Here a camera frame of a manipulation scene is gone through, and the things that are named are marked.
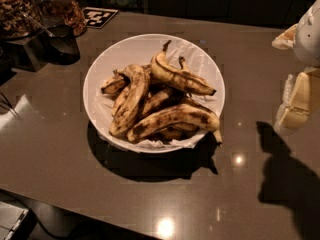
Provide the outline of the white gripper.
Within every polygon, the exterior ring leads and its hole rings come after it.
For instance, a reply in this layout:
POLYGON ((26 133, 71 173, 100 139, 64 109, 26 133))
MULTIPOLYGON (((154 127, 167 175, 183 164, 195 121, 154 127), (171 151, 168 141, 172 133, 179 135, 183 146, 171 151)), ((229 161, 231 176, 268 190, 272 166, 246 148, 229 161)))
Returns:
MULTIPOLYGON (((276 49, 294 50, 307 66, 320 67, 320 0, 316 0, 294 24, 272 41, 276 49)), ((274 130, 289 135, 301 128, 311 114, 320 108, 320 71, 289 74, 285 82, 274 130)))

